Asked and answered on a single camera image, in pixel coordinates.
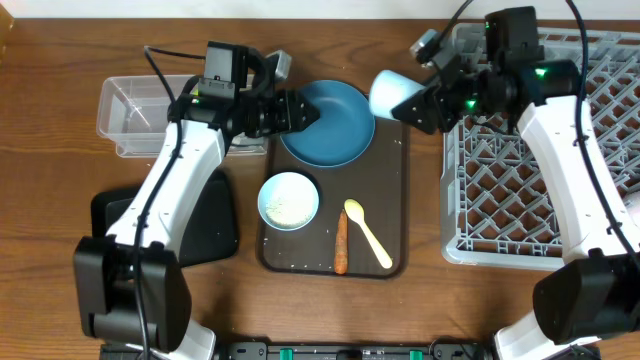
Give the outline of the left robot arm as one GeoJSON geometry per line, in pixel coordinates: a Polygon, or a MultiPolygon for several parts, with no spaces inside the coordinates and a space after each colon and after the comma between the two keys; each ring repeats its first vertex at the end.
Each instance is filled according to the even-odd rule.
{"type": "Polygon", "coordinates": [[[282,50],[211,41],[204,72],[168,94],[162,149],[129,207],[103,237],[82,238],[73,255],[85,335],[141,349],[139,358],[210,359],[214,332],[191,318],[179,264],[200,194],[243,134],[302,132],[320,114],[299,91],[278,89],[292,58],[282,50]]]}

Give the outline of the light blue cup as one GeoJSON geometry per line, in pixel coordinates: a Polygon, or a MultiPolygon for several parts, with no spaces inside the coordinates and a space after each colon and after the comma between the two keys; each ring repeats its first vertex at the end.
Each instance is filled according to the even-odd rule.
{"type": "Polygon", "coordinates": [[[369,91],[370,111],[376,117],[395,120],[391,110],[424,88],[424,85],[403,75],[383,70],[376,76],[369,91]]]}

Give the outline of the large blue bowl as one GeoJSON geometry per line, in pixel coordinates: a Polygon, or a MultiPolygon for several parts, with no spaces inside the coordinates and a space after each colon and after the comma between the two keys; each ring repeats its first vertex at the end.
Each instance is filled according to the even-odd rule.
{"type": "Polygon", "coordinates": [[[300,92],[319,110],[320,118],[302,132],[281,137],[291,155],[315,167],[331,168],[346,165],[366,151],[376,120],[362,92],[336,80],[314,81],[300,92]]]}

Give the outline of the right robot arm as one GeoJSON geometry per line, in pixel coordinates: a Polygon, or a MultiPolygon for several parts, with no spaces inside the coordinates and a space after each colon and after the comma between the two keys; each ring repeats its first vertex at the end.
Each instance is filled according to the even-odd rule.
{"type": "Polygon", "coordinates": [[[531,6],[490,13],[484,29],[489,68],[475,73],[443,33],[424,34],[411,52],[435,74],[404,82],[381,115],[434,134],[505,112],[538,164],[564,264],[535,285],[532,311],[495,334],[494,357],[549,359],[637,331],[639,229],[593,135],[587,64],[546,59],[531,6]]]}

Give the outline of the pink cup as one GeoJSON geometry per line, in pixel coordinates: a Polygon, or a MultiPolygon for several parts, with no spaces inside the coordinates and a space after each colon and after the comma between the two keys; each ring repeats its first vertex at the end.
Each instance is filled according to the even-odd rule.
{"type": "Polygon", "coordinates": [[[636,191],[628,193],[623,199],[623,203],[627,209],[627,213],[633,220],[634,224],[640,226],[640,192],[636,191]]]}

